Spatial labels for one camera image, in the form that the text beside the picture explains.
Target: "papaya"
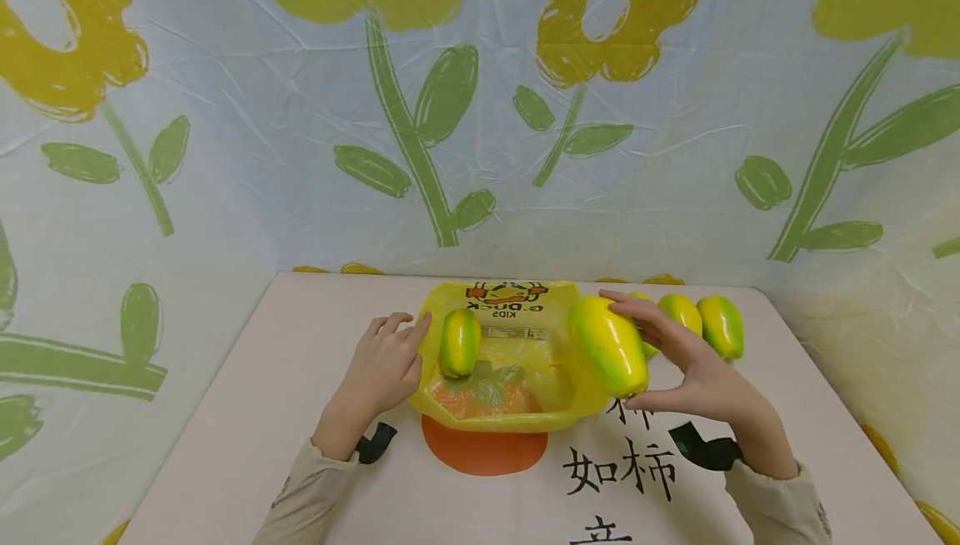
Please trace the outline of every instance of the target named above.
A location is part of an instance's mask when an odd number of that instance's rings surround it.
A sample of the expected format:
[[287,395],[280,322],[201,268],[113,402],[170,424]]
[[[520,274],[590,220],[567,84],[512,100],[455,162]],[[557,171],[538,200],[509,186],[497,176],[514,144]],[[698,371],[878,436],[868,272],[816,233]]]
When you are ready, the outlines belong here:
[[440,368],[450,378],[473,373],[480,354],[480,320],[461,307],[443,319],[440,334]]
[[743,357],[743,319],[737,306],[726,297],[712,295],[698,301],[697,310],[703,323],[703,341],[728,362]]
[[[643,299],[644,301],[652,301],[650,297],[646,297],[646,295],[643,294],[642,292],[632,292],[630,293],[630,297]],[[644,357],[646,357],[647,360],[649,360],[651,357],[654,357],[659,353],[659,349],[657,349],[656,347],[653,347],[653,345],[651,345],[648,342],[644,341],[642,347],[643,347],[643,355]]]
[[643,339],[631,320],[610,311],[605,297],[582,297],[570,307],[567,329],[579,356],[612,398],[647,389],[649,376]]
[[663,295],[658,305],[664,312],[668,313],[670,318],[694,331],[697,337],[703,336],[703,320],[700,318],[697,306],[693,305],[693,301],[681,294],[671,293]]

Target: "plastic bag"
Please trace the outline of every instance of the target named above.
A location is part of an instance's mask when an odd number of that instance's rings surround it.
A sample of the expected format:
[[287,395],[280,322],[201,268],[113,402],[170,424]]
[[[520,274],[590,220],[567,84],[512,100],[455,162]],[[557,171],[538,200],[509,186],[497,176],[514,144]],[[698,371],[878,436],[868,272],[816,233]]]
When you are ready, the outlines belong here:
[[[419,347],[423,374],[411,404],[462,431],[545,433],[604,411],[610,397],[577,362],[567,315],[580,298],[573,282],[444,283],[423,303],[433,323]],[[473,374],[452,379],[440,368],[448,313],[467,308],[482,326]]]

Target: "duck logo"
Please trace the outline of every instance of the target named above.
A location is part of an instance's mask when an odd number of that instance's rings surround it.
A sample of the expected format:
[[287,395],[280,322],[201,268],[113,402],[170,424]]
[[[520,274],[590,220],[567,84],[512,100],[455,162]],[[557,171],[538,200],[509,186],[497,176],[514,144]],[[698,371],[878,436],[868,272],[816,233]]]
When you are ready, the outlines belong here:
[[467,289],[473,299],[468,310],[511,310],[513,312],[541,312],[543,305],[525,306],[537,301],[549,288],[532,281],[486,283],[478,282]]

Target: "sleeve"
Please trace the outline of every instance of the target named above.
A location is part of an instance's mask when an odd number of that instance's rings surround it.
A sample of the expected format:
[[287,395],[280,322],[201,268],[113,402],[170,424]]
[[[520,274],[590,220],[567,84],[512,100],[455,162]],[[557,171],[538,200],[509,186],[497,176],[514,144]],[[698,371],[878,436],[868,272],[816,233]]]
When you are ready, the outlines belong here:
[[754,545],[830,545],[827,513],[813,476],[801,463],[800,476],[778,481],[739,461],[727,474],[727,493],[753,532]]
[[357,466],[357,452],[349,462],[339,462],[324,457],[308,439],[252,545],[323,543],[330,512]]

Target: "table surface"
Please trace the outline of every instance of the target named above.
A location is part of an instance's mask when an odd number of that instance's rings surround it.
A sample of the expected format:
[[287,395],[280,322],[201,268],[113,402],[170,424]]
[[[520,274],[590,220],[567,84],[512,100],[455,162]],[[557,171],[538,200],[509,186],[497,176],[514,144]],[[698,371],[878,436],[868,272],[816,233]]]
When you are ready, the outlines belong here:
[[[122,539],[125,545],[250,543],[290,463],[338,386],[370,318],[416,315],[442,278],[284,273],[273,280],[190,419]],[[582,294],[603,285],[580,283]],[[659,299],[722,294],[737,305],[746,354],[737,368],[781,413],[795,454],[812,471],[835,543],[939,545],[901,484],[764,295],[751,288],[607,285]],[[680,381],[656,356],[651,388]],[[328,543],[590,543],[630,535],[634,543],[751,543],[725,493],[724,477],[676,453],[668,430],[682,415],[611,412],[551,433],[534,467],[475,477],[447,467],[426,445],[408,405],[385,414],[398,435],[380,462],[360,467]],[[724,425],[695,420],[704,438]],[[628,438],[642,455],[630,469]],[[654,470],[670,463],[675,481]],[[590,484],[573,474],[583,461]],[[605,481],[598,480],[598,472]],[[643,493],[634,477],[642,478]],[[571,491],[580,487],[574,494]],[[670,491],[670,501],[666,496]],[[607,532],[598,520],[615,525]]]

